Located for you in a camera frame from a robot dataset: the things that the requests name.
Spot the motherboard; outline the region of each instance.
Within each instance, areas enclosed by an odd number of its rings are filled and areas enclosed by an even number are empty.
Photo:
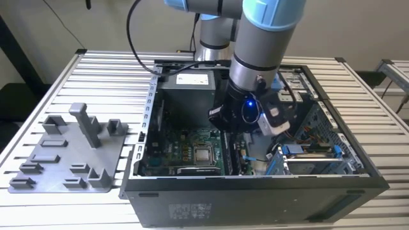
[[[225,175],[224,154],[229,154],[221,143],[221,132],[213,129],[168,129],[161,141],[155,142],[160,151],[149,154],[145,176]],[[236,153],[248,155],[241,136],[235,143]],[[251,164],[240,162],[241,174],[251,175]]]

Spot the label on power supply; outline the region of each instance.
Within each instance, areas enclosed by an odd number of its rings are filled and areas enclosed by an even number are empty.
[[[176,76],[177,85],[208,85],[209,77],[207,74],[180,73]]]

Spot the wire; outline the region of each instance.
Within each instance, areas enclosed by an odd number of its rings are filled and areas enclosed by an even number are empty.
[[[132,53],[133,53],[133,55],[135,55],[135,58],[136,58],[139,64],[141,65],[141,67],[145,69],[145,71],[148,71],[149,73],[156,74],[156,75],[159,75],[159,76],[161,76],[161,77],[169,77],[169,76],[172,76],[172,75],[180,73],[181,71],[184,71],[184,70],[192,68],[193,66],[197,66],[199,64],[217,64],[217,63],[219,63],[217,61],[197,61],[197,62],[193,62],[192,64],[184,66],[183,68],[180,68],[179,70],[176,70],[176,71],[173,71],[173,72],[171,72],[171,73],[157,73],[157,72],[155,72],[153,70],[151,70],[151,69],[145,66],[145,64],[141,62],[141,59],[140,59],[140,57],[139,57],[139,55],[137,55],[137,53],[136,53],[135,47],[133,47],[133,43],[132,43],[132,39],[131,39],[131,29],[129,29],[129,28],[131,28],[131,17],[132,17],[132,13],[133,13],[135,8],[136,8],[136,6],[139,5],[140,1],[141,1],[141,0],[135,0],[133,4],[132,4],[132,6],[131,6],[131,9],[129,9],[128,16],[127,16],[127,37],[128,37],[128,42],[129,42],[129,46],[131,46],[131,50],[132,50]]]
[[[51,9],[51,11],[53,12],[53,14],[56,15],[57,19],[61,22],[63,27],[65,28],[65,30],[71,33],[71,35],[73,36],[73,38],[76,39],[76,41],[79,42],[79,44],[81,45],[83,49],[85,49],[85,46],[83,45],[83,43],[79,41],[79,38],[75,36],[75,34],[71,32],[71,30],[67,28],[61,18],[59,17],[57,13],[55,12],[53,8],[51,7],[51,5],[48,4],[48,2],[45,0],[43,0],[43,2],[45,3],[45,5],[48,6],[48,8]]]
[[[388,89],[389,89],[389,86],[392,85],[392,80],[390,80],[390,82],[389,82],[389,84],[388,84],[388,86],[387,86],[387,88],[385,88],[385,91],[384,91],[384,93],[383,93],[383,96],[381,96],[381,99],[384,99],[384,96],[385,96],[385,93],[387,93],[387,91],[388,91]]]
[[[257,159],[257,158],[255,158],[255,157],[248,157],[248,156],[243,156],[243,159],[249,160],[249,161],[268,162],[268,160],[261,160],[261,159]]]
[[[191,36],[189,51],[192,51],[192,44],[193,44],[193,47],[195,47],[195,51],[193,51],[193,52],[196,52],[195,31],[196,31],[196,24],[197,24],[197,22],[199,22],[199,18],[200,18],[200,13],[195,14],[193,30],[192,30],[192,36]]]
[[[287,82],[287,80],[284,79],[284,77],[281,76],[281,74],[280,74],[280,73],[277,73],[277,74],[279,74],[279,77],[280,77],[280,79],[281,79],[281,81],[283,81],[285,87],[287,87],[287,90],[288,90],[288,92],[289,92],[289,95],[291,95],[292,98],[293,98],[293,111],[295,111],[295,113],[296,113],[296,110],[297,110],[297,99],[296,99],[295,91],[293,91],[292,87],[289,87],[288,82]]]
[[[401,103],[401,105],[398,106],[396,114],[398,114],[398,112],[402,110],[402,107],[404,107],[404,103]]]

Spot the open computer tower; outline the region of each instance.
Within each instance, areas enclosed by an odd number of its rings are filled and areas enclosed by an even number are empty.
[[[156,71],[185,64],[156,61]],[[335,222],[389,188],[308,67],[281,65],[279,74],[299,108],[273,138],[208,121],[228,66],[152,77],[120,194],[144,227]],[[281,83],[272,87],[292,103]]]

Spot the label on computer case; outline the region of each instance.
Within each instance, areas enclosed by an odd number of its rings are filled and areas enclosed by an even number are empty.
[[[176,77],[179,85],[208,85],[209,77],[207,74],[180,73]]]
[[[209,219],[212,204],[169,204],[172,219]]]

